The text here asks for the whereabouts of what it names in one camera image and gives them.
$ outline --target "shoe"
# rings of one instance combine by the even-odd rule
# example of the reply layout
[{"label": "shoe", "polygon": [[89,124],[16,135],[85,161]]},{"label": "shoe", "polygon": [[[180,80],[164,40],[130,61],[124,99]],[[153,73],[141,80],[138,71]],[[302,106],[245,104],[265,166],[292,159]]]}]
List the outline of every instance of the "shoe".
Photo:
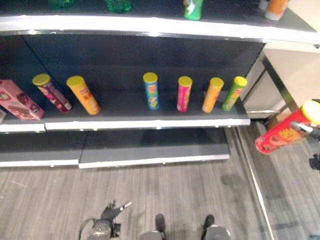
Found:
[{"label": "shoe", "polygon": [[204,225],[203,225],[203,232],[202,232],[201,240],[205,239],[206,234],[207,234],[207,228],[210,228],[213,224],[215,224],[215,217],[212,214],[206,216],[205,221],[204,221]]},{"label": "shoe", "polygon": [[162,214],[155,217],[155,229],[161,233],[162,239],[166,240],[166,222]]},{"label": "shoe", "polygon": [[212,214],[206,216],[203,225],[203,230],[207,230],[207,228],[209,228],[213,224],[215,224],[215,217]]}]

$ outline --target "pink pringles can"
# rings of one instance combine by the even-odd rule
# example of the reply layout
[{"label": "pink pringles can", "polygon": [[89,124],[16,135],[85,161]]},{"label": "pink pringles can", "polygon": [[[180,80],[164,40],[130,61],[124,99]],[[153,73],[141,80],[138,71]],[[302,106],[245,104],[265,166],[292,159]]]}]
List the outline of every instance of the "pink pringles can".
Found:
[{"label": "pink pringles can", "polygon": [[178,79],[178,83],[178,100],[176,108],[179,112],[185,113],[188,110],[192,79],[188,76],[181,76]]}]

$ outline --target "red pringles can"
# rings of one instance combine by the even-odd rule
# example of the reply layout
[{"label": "red pringles can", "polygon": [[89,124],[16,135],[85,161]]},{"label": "red pringles can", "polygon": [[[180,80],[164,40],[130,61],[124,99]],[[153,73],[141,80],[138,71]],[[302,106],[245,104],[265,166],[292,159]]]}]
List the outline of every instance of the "red pringles can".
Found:
[{"label": "red pringles can", "polygon": [[302,139],[305,134],[291,127],[291,122],[300,122],[305,125],[320,125],[320,103],[312,100],[306,101],[302,107],[279,122],[255,141],[259,152],[269,155],[277,149],[294,141]]}]

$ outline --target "robotic arm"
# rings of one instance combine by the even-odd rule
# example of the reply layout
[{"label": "robotic arm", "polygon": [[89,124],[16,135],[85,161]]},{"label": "robotic arm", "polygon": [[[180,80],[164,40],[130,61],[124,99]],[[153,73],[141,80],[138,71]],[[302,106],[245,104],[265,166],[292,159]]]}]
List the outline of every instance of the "robotic arm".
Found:
[{"label": "robotic arm", "polygon": [[116,238],[120,235],[121,224],[115,223],[114,219],[126,208],[131,206],[131,202],[128,202],[121,207],[115,208],[116,200],[113,200],[104,209],[100,219],[89,218],[81,225],[78,239],[81,240],[82,232],[85,226],[93,221],[93,226],[89,231],[89,237],[87,240],[109,240],[110,238]]},{"label": "robotic arm", "polygon": [[[304,132],[314,139],[317,139],[320,142],[320,128],[307,126],[303,123],[293,121],[291,123],[291,127],[294,128],[297,131]],[[320,154],[314,154],[312,158],[309,158],[309,164],[310,167],[313,170],[319,170],[320,171]]]}]

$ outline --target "pant leg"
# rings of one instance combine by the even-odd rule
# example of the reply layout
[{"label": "pant leg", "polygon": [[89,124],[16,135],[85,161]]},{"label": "pant leg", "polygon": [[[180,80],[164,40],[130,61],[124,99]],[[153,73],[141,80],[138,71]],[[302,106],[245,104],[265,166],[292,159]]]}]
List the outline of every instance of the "pant leg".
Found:
[{"label": "pant leg", "polygon": [[230,233],[224,227],[212,225],[206,229],[204,240],[230,240]]},{"label": "pant leg", "polygon": [[144,233],[140,240],[162,240],[161,233],[158,231],[149,231]]}]

